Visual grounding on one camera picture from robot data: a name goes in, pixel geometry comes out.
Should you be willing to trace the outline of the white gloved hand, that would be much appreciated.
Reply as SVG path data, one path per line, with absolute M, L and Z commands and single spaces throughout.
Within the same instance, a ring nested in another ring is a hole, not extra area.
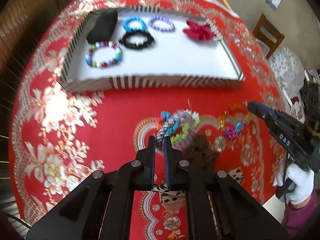
M 283 180 L 287 181 L 291 179 L 295 184 L 292 192 L 287 194 L 287 198 L 293 205 L 302 204 L 307 200 L 314 188 L 314 172 L 312 169 L 304 171 L 297 164 L 290 163 L 286 171 L 284 171 L 285 166 L 282 164 L 273 180 L 273 186 L 281 187 L 284 185 Z

